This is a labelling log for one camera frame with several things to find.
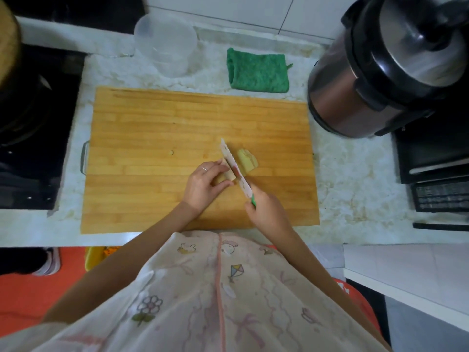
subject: orange floor mat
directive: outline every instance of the orange floor mat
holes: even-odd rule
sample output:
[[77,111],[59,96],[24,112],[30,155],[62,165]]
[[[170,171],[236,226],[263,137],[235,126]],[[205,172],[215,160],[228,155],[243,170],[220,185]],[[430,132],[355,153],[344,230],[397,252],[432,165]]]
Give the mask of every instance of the orange floor mat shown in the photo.
[[0,276],[0,337],[35,325],[85,274],[85,247],[60,248],[61,269],[50,276]]

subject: shoe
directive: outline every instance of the shoe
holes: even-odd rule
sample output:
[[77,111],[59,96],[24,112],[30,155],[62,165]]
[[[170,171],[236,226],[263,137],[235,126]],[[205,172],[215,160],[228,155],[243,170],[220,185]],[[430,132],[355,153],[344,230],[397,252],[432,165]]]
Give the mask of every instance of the shoe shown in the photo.
[[57,247],[46,247],[44,250],[47,253],[47,260],[44,265],[40,267],[32,275],[42,276],[51,275],[59,271],[60,269],[60,254]]

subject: left hand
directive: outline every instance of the left hand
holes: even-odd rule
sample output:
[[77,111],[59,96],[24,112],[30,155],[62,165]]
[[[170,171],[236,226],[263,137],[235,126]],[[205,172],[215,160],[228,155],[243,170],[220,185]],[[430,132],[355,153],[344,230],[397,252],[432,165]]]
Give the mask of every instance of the left hand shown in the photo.
[[215,200],[215,198],[228,186],[234,183],[225,180],[212,186],[212,180],[219,174],[227,172],[229,168],[221,164],[221,159],[216,162],[204,162],[189,176],[182,201],[189,204],[200,215]]

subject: hand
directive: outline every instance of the hand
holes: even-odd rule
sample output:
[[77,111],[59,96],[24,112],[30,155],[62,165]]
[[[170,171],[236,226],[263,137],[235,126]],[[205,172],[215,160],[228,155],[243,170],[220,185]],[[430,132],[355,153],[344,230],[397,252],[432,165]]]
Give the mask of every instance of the hand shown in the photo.
[[246,202],[244,207],[249,219],[267,238],[293,231],[287,212],[275,195],[267,194],[254,184],[249,184],[256,207]]
[[195,209],[197,216],[200,215],[224,189],[234,185],[230,180],[225,180],[215,186],[211,185],[212,180],[219,173],[228,170],[226,165],[221,164],[221,159],[199,165],[187,180],[182,201]]

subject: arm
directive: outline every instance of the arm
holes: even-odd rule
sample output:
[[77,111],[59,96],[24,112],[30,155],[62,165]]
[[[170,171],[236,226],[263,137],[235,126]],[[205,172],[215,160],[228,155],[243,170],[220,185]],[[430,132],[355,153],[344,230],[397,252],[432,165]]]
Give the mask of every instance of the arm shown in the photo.
[[132,283],[146,261],[174,232],[182,231],[225,188],[234,185],[224,181],[211,186],[220,172],[228,170],[220,163],[221,160],[202,163],[190,175],[183,200],[167,216],[87,272],[46,313],[42,322],[73,323]]
[[253,224],[277,247],[298,272],[334,300],[347,314],[391,351],[379,331],[350,297],[342,291],[301,237],[293,230],[287,213],[277,197],[263,192],[253,184],[251,187],[256,198],[256,208],[250,202],[245,204],[245,208]]

